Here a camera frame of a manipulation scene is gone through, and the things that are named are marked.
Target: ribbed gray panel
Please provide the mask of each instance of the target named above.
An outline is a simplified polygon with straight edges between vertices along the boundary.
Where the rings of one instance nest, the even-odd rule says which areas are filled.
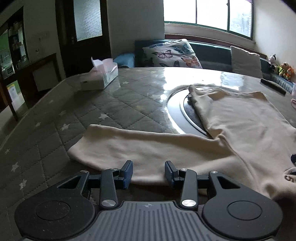
[[[83,234],[69,241],[223,241],[193,211],[173,202],[123,202],[102,211]]]

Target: white wall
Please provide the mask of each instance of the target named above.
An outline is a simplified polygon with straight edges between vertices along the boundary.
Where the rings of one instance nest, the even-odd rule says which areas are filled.
[[[0,25],[24,6],[24,31],[29,60],[34,62],[57,53],[57,62],[62,79],[65,71],[59,49],[55,0],[15,0],[1,14]]]
[[[164,39],[163,0],[107,0],[112,57],[135,40]]]
[[[255,0],[257,50],[296,68],[296,13],[281,0]]]
[[[237,36],[235,34],[226,33],[223,31],[204,28],[192,25],[175,24],[175,23],[165,23],[165,33],[166,34],[184,34],[193,35],[210,39],[217,39],[233,44],[237,44],[249,49],[255,48],[255,43],[249,39]]]

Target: butterfly pillow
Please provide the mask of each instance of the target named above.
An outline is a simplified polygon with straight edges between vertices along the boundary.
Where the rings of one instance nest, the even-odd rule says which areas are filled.
[[[154,67],[190,67],[202,69],[192,47],[186,39],[154,44],[143,48]]]

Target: window sill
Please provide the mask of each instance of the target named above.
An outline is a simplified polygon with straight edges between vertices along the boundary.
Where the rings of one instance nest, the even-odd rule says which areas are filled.
[[[193,26],[178,23],[165,23],[165,34],[182,34],[210,39],[217,39],[224,42],[233,43],[249,49],[255,49],[256,43],[250,39],[227,33],[221,30],[206,28],[201,26]]]

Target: silver screw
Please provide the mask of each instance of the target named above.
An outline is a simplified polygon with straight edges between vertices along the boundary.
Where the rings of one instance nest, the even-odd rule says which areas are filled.
[[[116,205],[116,202],[114,200],[107,199],[107,200],[102,201],[101,204],[104,207],[113,207]]]
[[[185,207],[193,207],[196,205],[196,202],[194,200],[191,199],[186,199],[182,201],[182,205]]]

